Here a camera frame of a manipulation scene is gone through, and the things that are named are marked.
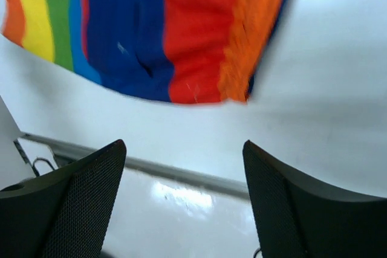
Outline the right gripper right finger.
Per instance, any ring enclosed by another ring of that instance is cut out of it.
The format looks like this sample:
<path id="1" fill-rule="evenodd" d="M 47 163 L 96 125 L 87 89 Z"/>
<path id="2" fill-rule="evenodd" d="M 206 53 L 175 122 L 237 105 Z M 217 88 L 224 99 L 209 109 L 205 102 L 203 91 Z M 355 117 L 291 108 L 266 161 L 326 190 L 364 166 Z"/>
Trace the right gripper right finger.
<path id="1" fill-rule="evenodd" d="M 251 141 L 242 150 L 263 257 L 386 257 L 386 199 L 325 183 Z"/>

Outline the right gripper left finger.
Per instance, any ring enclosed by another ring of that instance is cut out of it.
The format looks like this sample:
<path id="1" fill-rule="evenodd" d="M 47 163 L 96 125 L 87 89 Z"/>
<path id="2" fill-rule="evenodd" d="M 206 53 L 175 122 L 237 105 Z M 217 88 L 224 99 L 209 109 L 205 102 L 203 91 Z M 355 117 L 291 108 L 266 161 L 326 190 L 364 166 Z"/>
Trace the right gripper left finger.
<path id="1" fill-rule="evenodd" d="M 126 159 L 117 140 L 1 190 L 1 257 L 99 257 Z"/>

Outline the rainbow striped shorts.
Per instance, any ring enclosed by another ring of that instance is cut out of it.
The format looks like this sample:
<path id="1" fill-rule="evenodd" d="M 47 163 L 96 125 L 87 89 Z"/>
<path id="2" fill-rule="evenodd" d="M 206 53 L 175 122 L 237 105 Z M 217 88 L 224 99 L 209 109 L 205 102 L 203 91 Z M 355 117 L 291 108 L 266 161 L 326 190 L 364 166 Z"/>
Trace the rainbow striped shorts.
<path id="1" fill-rule="evenodd" d="M 1 33 L 113 91 L 246 102 L 286 0 L 5 0 Z"/>

